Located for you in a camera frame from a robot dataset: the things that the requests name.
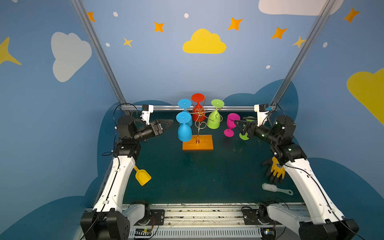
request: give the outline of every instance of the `table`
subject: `table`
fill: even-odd
[[[268,167],[261,166],[262,161],[272,157],[270,147],[257,137],[241,140],[237,129],[234,129],[233,137],[226,137],[223,131],[227,128],[226,119],[230,112],[220,112],[224,120],[218,129],[207,127],[200,131],[200,134],[212,135],[213,151],[182,150],[182,142],[177,137],[177,113],[151,114],[152,121],[173,119],[174,123],[161,136],[141,143],[137,167],[147,170],[152,179],[141,186],[133,171],[124,204],[143,200],[150,204],[261,202],[276,200],[277,197],[286,202],[304,202],[288,174],[277,186],[292,190],[293,196],[262,189],[264,182],[270,183],[265,175]],[[240,117],[256,116],[256,113],[237,114]],[[197,134],[194,125],[192,132]]]

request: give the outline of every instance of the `yellow star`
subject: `yellow star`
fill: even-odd
[[[280,29],[280,28],[277,28],[276,29],[276,33],[275,35],[273,35],[272,38],[280,38],[283,36],[283,33],[286,31],[287,29]]]
[[[124,43],[123,45],[129,45],[129,46],[132,48],[132,46],[131,46],[131,42],[132,42],[132,40],[131,40],[131,41],[128,41],[128,40],[126,40],[125,38],[124,38],[124,40],[125,40],[125,43]]]
[[[231,25],[229,26],[228,30],[236,29],[238,31],[239,30],[239,24],[241,23],[241,21],[243,21],[243,20],[242,19],[236,20],[236,19],[232,18],[232,22],[231,22]]]
[[[163,25],[164,23],[157,23],[155,22],[155,31],[161,31],[163,33]]]
[[[300,36],[300,37],[299,37],[299,41],[297,41],[297,42],[296,42],[295,44],[293,44],[292,46],[294,46],[294,45],[298,45],[299,48],[300,48],[301,44],[302,44],[303,42],[305,42],[305,40],[306,40],[306,39],[301,40],[301,36]]]
[[[349,23],[352,22],[353,18],[359,14],[360,12],[356,12],[353,8],[352,10],[349,12],[349,14],[343,19],[343,20],[348,20]]]
[[[8,44],[9,44],[9,37],[4,40],[2,44],[0,44],[0,64],[2,64],[5,61],[10,61],[16,64],[21,65],[14,57],[12,57],[8,52]]]

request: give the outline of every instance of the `wooden base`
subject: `wooden base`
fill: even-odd
[[[199,142],[196,143],[197,135],[192,135],[189,142],[183,142],[183,151],[212,151],[214,143],[212,135],[199,135]]]

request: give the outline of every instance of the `white clamp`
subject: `white clamp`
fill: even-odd
[[[153,105],[143,104],[142,109],[141,120],[145,121],[146,125],[149,125],[149,115],[153,113]]]
[[[260,111],[260,110],[261,110],[261,109],[260,109],[260,104],[255,105],[255,106],[253,107],[253,110],[254,110],[255,112],[257,112],[257,126],[258,126],[258,127],[260,127],[261,125],[263,125],[263,123],[264,123],[266,117],[268,116],[268,112],[269,112],[269,111],[266,110],[265,104],[262,104],[262,105],[263,105],[262,108],[264,109],[264,111]]]

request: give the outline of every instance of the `glove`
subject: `glove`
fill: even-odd
[[[284,176],[285,176],[285,169],[283,166],[280,166],[279,161],[277,158],[269,158],[262,162],[262,165],[265,166],[269,164],[269,168],[266,171],[266,176],[270,176],[269,181],[277,183],[280,179],[280,182],[283,182]]]

